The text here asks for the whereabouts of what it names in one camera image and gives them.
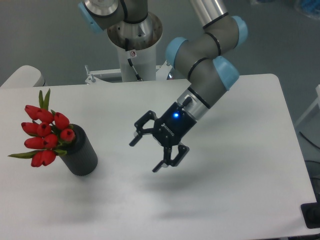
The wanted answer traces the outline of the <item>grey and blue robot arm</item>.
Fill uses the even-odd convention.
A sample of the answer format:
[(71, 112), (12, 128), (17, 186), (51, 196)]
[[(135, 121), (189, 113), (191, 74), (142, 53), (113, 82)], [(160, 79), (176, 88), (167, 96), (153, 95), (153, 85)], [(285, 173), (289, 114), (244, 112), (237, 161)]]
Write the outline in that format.
[[(180, 72), (190, 86), (169, 109), (157, 117), (148, 111), (135, 123), (134, 146), (144, 135), (151, 134), (163, 147), (163, 159), (153, 169), (176, 167), (189, 151), (183, 136), (238, 80), (239, 72), (223, 57), (241, 45), (248, 36), (246, 23), (230, 16), (221, 0), (193, 0), (203, 35), (195, 41), (173, 39), (165, 51), (166, 64)], [(106, 31), (116, 46), (123, 82), (154, 81), (155, 46), (163, 27), (148, 10), (145, 0), (84, 0), (80, 12), (95, 32)]]

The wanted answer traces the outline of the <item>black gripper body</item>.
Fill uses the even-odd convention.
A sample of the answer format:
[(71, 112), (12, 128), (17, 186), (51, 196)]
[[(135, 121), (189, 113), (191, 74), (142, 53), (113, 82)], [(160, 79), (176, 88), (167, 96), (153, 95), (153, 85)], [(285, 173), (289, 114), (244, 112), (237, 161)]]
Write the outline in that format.
[(196, 124), (177, 102), (154, 122), (152, 136), (165, 148), (176, 146), (182, 137)]

